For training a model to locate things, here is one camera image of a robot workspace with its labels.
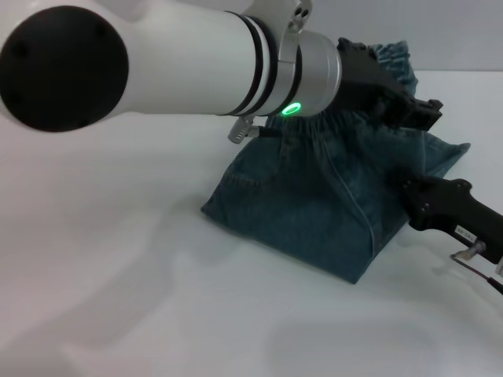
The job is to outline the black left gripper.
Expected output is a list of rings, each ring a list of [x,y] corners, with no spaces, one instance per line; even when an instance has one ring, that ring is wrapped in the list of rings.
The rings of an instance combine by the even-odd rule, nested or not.
[[[429,131],[441,118],[443,103],[412,98],[404,86],[377,62],[376,54],[361,43],[338,40],[341,79],[328,106],[333,112],[357,112],[390,128]]]

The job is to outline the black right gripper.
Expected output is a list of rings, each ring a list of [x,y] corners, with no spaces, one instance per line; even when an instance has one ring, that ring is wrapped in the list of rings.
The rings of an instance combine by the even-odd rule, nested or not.
[[[387,173],[387,184],[404,203],[412,228],[439,230],[466,247],[480,241],[487,261],[496,265],[502,260],[502,216],[471,195],[468,181],[426,177],[395,167]]]

